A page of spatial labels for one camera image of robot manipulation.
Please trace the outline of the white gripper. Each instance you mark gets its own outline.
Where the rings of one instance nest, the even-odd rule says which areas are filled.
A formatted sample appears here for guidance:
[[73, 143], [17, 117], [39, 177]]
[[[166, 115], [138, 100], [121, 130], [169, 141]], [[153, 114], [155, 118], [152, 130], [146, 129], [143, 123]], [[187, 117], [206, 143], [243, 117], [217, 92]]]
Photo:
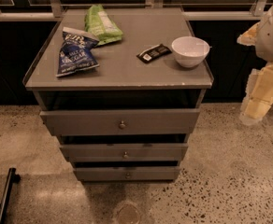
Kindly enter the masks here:
[[267, 63], [261, 70], [251, 70], [239, 115], [244, 125], [251, 126], [263, 119], [271, 107], [264, 101], [273, 101], [273, 63]]

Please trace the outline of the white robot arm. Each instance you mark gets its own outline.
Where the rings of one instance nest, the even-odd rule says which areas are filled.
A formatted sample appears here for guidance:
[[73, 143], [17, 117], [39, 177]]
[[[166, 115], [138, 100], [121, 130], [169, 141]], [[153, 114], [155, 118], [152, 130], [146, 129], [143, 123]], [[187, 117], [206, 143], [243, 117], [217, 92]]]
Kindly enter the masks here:
[[261, 70], [251, 70], [240, 108], [240, 120], [250, 126], [261, 121], [273, 105], [273, 5], [237, 42], [255, 46], [256, 55], [266, 61]]

